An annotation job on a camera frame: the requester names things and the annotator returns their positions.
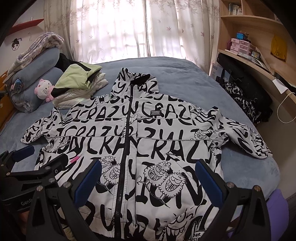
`plush toy head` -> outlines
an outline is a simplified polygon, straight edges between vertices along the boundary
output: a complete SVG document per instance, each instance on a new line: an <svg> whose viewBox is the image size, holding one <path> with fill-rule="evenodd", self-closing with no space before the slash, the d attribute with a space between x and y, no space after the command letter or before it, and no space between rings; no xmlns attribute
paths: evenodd
<svg viewBox="0 0 296 241"><path fill-rule="evenodd" d="M54 86L49 80L40 79L38 86L34 89L34 93L39 99L45 99L46 102L50 102L53 100L51 95L53 88Z"/></svg>

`orange headboard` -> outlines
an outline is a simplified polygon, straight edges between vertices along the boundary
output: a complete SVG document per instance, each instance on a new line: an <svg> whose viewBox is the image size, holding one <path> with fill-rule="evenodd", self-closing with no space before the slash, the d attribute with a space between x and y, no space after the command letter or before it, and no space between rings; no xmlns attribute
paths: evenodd
<svg viewBox="0 0 296 241"><path fill-rule="evenodd" d="M6 73L7 71L0 76L0 91L5 90L5 85L2 82L6 78ZM15 111L16 109L11 103L9 97L5 95L0 100L0 131L3 129L5 123L12 117Z"/></svg>

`row of books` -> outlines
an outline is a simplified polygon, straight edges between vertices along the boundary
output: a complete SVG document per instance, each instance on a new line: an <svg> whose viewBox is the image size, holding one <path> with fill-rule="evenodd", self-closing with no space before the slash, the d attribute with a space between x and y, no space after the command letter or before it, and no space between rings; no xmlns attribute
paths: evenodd
<svg viewBox="0 0 296 241"><path fill-rule="evenodd" d="M228 15L242 15L242 7L233 3L228 6Z"/></svg>

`blue bedspread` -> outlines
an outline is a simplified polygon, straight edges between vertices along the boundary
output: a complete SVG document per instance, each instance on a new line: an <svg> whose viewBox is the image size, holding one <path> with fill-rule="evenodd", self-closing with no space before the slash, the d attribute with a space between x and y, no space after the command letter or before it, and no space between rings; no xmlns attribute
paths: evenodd
<svg viewBox="0 0 296 241"><path fill-rule="evenodd" d="M150 73L156 76L160 93L175 96L206 110L217 106L225 117L255 128L220 85L190 61L150 57L119 60L100 65L103 67L101 71L106 73L109 84L96 92L95 96L109 94L120 69L126 67L130 72ZM38 119L48 116L52 108L53 104L50 102L43 103L30 114L18 112L0 135L0 153L24 147L20 139L25 130ZM35 154L16 163L13 171L33 170L39 149L47 145L47 141L45 138L39 138L33 144ZM222 148L221 163L225 181L232 181L238 187L244 188L259 185L266 198L279 183L279 168L273 158L256 159L231 142Z"/></svg>

